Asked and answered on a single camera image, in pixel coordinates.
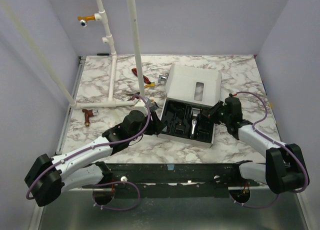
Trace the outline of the white hair clipper kit box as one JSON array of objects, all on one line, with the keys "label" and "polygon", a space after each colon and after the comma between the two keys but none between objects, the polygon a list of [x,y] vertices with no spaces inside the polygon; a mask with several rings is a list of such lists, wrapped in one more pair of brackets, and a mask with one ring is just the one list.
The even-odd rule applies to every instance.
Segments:
[{"label": "white hair clipper kit box", "polygon": [[[220,100],[222,73],[219,70],[173,64],[165,84],[166,98],[160,120],[166,125],[159,138],[209,148],[215,125],[202,116]],[[191,137],[192,108],[201,109]]]}]

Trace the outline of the clear black clipper guard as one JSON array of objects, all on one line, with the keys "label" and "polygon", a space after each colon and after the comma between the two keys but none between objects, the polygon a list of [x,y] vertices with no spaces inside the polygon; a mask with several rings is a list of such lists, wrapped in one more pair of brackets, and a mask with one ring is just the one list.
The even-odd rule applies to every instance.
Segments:
[{"label": "clear black clipper guard", "polygon": [[159,108],[159,105],[152,99],[149,103],[149,109],[151,111],[156,111]]}]

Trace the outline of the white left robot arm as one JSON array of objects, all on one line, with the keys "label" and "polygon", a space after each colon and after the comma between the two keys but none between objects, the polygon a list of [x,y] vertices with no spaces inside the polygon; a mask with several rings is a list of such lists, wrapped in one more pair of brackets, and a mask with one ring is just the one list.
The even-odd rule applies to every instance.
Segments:
[{"label": "white left robot arm", "polygon": [[74,188],[107,187],[112,174],[101,160],[126,149],[140,136],[160,134],[165,127],[154,111],[144,115],[132,110],[121,123],[83,147],[53,157],[38,156],[24,179],[26,199],[44,207]]}]

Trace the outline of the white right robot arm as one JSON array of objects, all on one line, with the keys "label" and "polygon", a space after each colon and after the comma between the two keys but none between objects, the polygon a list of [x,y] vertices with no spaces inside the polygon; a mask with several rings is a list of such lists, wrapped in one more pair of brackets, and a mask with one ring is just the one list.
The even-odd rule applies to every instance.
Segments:
[{"label": "white right robot arm", "polygon": [[275,194],[303,192],[310,183],[301,148],[275,140],[243,118],[240,100],[230,95],[202,112],[215,124],[224,124],[235,139],[251,146],[265,158],[265,163],[244,161],[230,173],[230,181],[241,186],[247,180],[265,184]]}]

